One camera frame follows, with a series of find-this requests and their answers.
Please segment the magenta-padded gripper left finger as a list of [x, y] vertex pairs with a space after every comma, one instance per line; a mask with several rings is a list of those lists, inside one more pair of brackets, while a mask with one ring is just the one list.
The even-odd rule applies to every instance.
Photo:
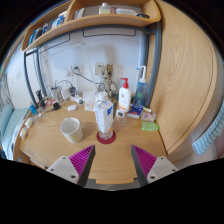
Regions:
[[70, 157], [61, 156], [47, 171], [84, 187], [87, 183], [94, 157], [95, 146], [91, 145]]

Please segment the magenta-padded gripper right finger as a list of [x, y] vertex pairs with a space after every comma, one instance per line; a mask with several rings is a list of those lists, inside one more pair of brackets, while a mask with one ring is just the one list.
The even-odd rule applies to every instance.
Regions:
[[177, 171], [177, 168], [164, 156], [155, 157], [135, 145], [131, 147], [131, 155], [141, 187]]

